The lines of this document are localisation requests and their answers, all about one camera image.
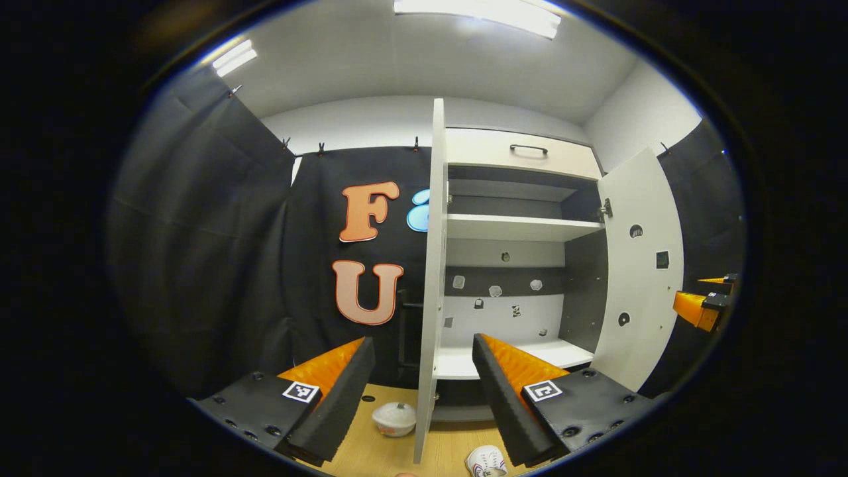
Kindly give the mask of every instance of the cabinet door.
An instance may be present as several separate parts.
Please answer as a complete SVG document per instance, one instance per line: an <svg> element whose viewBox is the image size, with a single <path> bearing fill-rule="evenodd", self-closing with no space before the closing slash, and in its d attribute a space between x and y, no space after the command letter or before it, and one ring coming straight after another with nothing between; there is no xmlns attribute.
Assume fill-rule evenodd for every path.
<svg viewBox="0 0 848 477"><path fill-rule="evenodd" d="M683 236L672 190L648 150L598 181L609 253L606 310L592 366L632 391L666 349L683 286Z"/></svg>
<svg viewBox="0 0 848 477"><path fill-rule="evenodd" d="M430 165L430 217L427 223L427 264L424 269L424 314L421 325L421 374L416 409L414 462L421 462L424 441L430 429L436 394L436 350L442 337L444 303L444 260L448 225L448 163L444 159L444 100L437 98L432 111Z"/></svg>

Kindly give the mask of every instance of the sneaker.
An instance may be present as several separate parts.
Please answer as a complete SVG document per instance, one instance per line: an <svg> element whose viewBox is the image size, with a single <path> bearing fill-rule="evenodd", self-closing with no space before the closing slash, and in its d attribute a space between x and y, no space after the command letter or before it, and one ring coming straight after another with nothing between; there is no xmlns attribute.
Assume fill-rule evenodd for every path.
<svg viewBox="0 0 848 477"><path fill-rule="evenodd" d="M473 477L503 477L506 475L504 454L495 446L480 446L471 451L466 467Z"/></svg>

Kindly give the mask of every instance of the drawer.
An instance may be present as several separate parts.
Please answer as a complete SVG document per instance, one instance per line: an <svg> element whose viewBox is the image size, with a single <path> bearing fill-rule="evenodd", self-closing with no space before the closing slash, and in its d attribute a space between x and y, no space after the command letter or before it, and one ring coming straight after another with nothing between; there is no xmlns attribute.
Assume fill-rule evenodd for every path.
<svg viewBox="0 0 848 477"><path fill-rule="evenodd" d="M454 166L488 166L541 171L597 181L592 149L549 137L489 129L448 128L447 161ZM539 149L547 149L547 154Z"/></svg>

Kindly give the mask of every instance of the black curtain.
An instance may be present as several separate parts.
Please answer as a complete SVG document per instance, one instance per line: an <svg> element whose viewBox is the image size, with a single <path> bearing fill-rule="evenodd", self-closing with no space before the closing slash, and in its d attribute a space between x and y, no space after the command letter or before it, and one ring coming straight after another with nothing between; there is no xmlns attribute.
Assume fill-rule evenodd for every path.
<svg viewBox="0 0 848 477"><path fill-rule="evenodd" d="M715 129L702 121L688 136L660 154L683 234L683 291L713 291L702 278L742 272L745 218L739 178ZM670 390L704 353L714 333L677 317L653 373L639 390L654 397Z"/></svg>
<svg viewBox="0 0 848 477"><path fill-rule="evenodd" d="M412 147L384 147L333 150L321 156L304 154L289 197L292 206L286 218L282 262L297 364L359 337L371 336L377 356L371 382L417 387L417 372L399 365L399 347L403 343L410 350L420 348L420 313L405 314L410 319L406 328L414 330L405 335L399 326L399 303L384 324L369 326L348 320L336 304L332 263L357 261L365 267L359 277L358 296L360 305L367 310L377 306L378 279L372 272L376 264L403 267L397 289L406 290L408 302L422 302L427 234L412 230L406 217L415 207L413 195L430 188L430 153L430 148L416 152ZM399 196L388 199L385 221L376 223L370 219L377 236L367 241L341 242L339 234L345 228L348 209L342 191L380 182L395 182Z"/></svg>
<svg viewBox="0 0 848 477"><path fill-rule="evenodd" d="M294 158L228 93L211 68L159 91L107 217L129 328L165 378L196 398L292 359L279 266Z"/></svg>

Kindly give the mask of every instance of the fluorescent light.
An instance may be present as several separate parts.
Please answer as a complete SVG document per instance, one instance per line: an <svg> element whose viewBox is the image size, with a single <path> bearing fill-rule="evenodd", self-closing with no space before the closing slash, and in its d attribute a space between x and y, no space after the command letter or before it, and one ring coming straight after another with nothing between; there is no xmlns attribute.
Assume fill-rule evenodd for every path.
<svg viewBox="0 0 848 477"><path fill-rule="evenodd" d="M450 14L494 21L553 39L559 15L522 0L394 0L396 14Z"/></svg>
<svg viewBox="0 0 848 477"><path fill-rule="evenodd" d="M236 46L232 50L224 53L223 55L221 55L220 58L213 61L212 66L215 67L215 69L217 70L221 66L223 66L224 63L226 63L227 61L230 61L231 59L236 58L238 55L248 51L250 49L250 47L252 47L252 46L253 46L253 43L251 43L250 40L247 40L245 42L241 42L241 43L238 44L238 46Z"/></svg>
<svg viewBox="0 0 848 477"><path fill-rule="evenodd" d="M204 58L200 61L200 63L203 64L203 65L211 65L213 61L218 59L218 57L220 57L222 54L229 51L230 48L238 45L239 43L241 43L243 41L244 41L243 36L235 36L235 37L231 38L230 40L223 42L218 48L212 50L212 53L209 53L206 56L204 56Z"/></svg>
<svg viewBox="0 0 848 477"><path fill-rule="evenodd" d="M233 58L230 61L227 61L223 66L221 66L217 70L218 76L226 75L227 73L235 70L239 66L244 65L245 63L249 62L251 59L254 59L254 58L256 58L256 51L250 49L250 50L238 55L236 58Z"/></svg>

